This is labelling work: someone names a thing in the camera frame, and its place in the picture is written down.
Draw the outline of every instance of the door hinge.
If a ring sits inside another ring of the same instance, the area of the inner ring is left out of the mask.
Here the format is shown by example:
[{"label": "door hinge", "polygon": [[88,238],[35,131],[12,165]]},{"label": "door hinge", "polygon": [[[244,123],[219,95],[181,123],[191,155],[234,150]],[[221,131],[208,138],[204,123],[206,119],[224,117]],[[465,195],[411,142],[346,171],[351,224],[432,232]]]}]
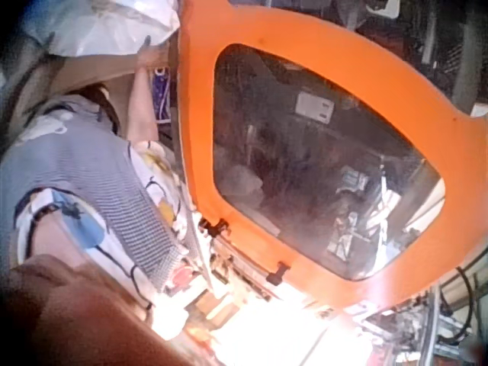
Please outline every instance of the door hinge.
[{"label": "door hinge", "polygon": [[283,282],[283,275],[289,269],[289,265],[286,265],[283,262],[279,262],[278,270],[275,273],[269,273],[268,276],[266,276],[266,281],[270,284],[273,284],[274,286],[278,286],[281,282]]},{"label": "door hinge", "polygon": [[217,225],[213,226],[207,219],[202,218],[198,226],[205,229],[208,232],[208,235],[213,238],[219,236],[224,231],[229,230],[229,224],[224,219],[220,219]]}]

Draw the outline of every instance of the sticker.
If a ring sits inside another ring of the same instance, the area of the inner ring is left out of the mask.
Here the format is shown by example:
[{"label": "sticker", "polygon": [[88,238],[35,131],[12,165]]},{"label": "sticker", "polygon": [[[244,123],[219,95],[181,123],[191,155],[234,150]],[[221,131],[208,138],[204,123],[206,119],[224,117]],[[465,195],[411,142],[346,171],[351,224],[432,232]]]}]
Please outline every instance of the sticker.
[{"label": "sticker", "polygon": [[334,102],[329,99],[317,97],[305,91],[301,91],[298,94],[295,113],[300,116],[312,118],[323,124],[329,124],[333,111]]}]

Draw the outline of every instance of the black latch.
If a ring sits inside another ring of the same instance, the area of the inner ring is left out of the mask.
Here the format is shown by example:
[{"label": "black latch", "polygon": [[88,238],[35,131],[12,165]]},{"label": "black latch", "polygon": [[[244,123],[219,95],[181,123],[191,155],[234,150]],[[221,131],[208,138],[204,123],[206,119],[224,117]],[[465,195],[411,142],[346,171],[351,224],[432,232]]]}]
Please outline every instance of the black latch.
[{"label": "black latch", "polygon": [[219,236],[222,232],[229,229],[229,224],[224,220],[220,219],[217,225],[213,226],[206,219],[201,219],[199,227],[202,227],[208,232],[208,235],[213,238]]},{"label": "black latch", "polygon": [[268,274],[268,276],[266,276],[266,281],[270,284],[273,284],[274,286],[278,286],[281,282],[283,282],[283,275],[289,269],[289,265],[286,265],[283,262],[279,262],[278,270],[275,273]]}]

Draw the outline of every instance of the metal frame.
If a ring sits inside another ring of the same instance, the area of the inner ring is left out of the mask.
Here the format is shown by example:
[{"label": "metal frame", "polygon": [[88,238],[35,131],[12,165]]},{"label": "metal frame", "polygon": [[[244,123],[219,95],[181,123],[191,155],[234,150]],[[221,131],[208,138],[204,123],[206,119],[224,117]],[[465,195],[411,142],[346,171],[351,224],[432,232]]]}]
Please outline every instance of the metal frame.
[{"label": "metal frame", "polygon": [[[230,44],[289,59],[340,85],[405,135],[445,180],[445,205],[432,225],[385,269],[347,281],[266,233],[219,196],[213,175],[214,68]],[[245,258],[335,309],[367,300],[378,309],[426,289],[459,265],[487,228],[486,121],[471,119],[416,70],[377,44],[303,14],[226,0],[185,0],[178,105],[191,197]]]}]

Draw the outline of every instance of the orange door frame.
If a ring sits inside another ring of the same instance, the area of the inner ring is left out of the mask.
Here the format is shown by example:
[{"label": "orange door frame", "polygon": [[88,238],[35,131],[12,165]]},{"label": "orange door frame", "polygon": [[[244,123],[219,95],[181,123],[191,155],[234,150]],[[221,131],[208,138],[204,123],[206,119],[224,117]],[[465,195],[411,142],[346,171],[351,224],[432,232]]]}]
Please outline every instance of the orange door frame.
[{"label": "orange door frame", "polygon": [[[487,229],[486,126],[457,110],[427,79],[377,44],[326,21],[226,0],[185,0],[179,44],[178,106],[188,187],[212,224],[266,271],[291,267],[284,280],[320,303],[344,309],[361,300],[378,309],[417,294],[459,265]],[[230,44],[289,59],[340,85],[392,123],[445,180],[432,225],[386,268],[347,281],[274,238],[219,195],[213,175],[214,69]]]}]

